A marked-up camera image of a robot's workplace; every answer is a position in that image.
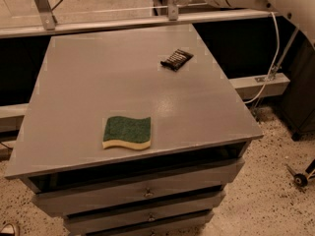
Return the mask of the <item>green yellow sponge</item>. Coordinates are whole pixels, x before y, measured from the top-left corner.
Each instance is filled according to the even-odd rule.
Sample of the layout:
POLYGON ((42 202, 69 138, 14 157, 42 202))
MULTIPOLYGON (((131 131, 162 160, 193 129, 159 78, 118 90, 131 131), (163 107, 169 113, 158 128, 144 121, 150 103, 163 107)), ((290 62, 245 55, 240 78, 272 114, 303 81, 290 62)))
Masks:
POLYGON ((135 119, 123 116, 110 117, 104 128, 104 148, 130 148, 142 150, 151 146, 151 118, 135 119))

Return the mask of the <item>black snack packet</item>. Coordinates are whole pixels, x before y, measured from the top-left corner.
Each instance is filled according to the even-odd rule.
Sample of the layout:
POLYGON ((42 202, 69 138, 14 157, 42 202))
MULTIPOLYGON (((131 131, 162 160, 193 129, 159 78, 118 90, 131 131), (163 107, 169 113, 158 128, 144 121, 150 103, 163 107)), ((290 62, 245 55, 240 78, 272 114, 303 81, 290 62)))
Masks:
POLYGON ((177 72, 186 62, 194 57, 193 54, 177 49, 165 61, 161 61, 162 67, 177 72))

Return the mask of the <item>grey drawer cabinet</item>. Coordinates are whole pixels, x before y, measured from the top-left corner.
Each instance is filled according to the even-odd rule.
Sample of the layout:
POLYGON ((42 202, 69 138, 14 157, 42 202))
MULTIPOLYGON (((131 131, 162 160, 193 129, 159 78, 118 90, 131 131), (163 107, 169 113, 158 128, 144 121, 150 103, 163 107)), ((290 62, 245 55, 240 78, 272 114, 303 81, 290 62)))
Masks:
POLYGON ((207 223, 261 130, 191 26, 53 37, 6 177, 78 236, 207 223))

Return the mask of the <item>metal railing frame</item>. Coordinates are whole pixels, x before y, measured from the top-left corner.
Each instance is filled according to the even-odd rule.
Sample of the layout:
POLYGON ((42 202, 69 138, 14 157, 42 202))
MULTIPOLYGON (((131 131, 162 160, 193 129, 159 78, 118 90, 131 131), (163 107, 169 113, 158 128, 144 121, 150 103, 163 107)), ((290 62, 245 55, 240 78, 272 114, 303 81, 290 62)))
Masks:
POLYGON ((223 9, 203 0, 0 0, 3 38, 269 18, 275 10, 223 9))

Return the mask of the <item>black caster wheel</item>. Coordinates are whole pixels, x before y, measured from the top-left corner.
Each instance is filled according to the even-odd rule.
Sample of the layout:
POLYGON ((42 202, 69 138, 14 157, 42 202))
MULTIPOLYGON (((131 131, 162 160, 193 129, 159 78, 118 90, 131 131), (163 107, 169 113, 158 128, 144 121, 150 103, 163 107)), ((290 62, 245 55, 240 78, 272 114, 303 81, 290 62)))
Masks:
POLYGON ((315 178, 315 159, 308 165, 304 173, 296 173, 288 164, 286 165, 288 172, 293 176, 293 182, 298 187, 308 185, 310 179, 315 178))

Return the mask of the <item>shoe tip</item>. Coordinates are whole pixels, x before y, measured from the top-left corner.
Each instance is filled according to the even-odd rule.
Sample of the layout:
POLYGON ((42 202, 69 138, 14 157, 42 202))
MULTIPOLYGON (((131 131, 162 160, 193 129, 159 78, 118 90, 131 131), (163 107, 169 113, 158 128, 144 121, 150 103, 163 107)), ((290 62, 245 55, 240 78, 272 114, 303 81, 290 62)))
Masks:
POLYGON ((20 236, 19 226, 14 223, 7 223, 0 230, 0 236, 20 236))

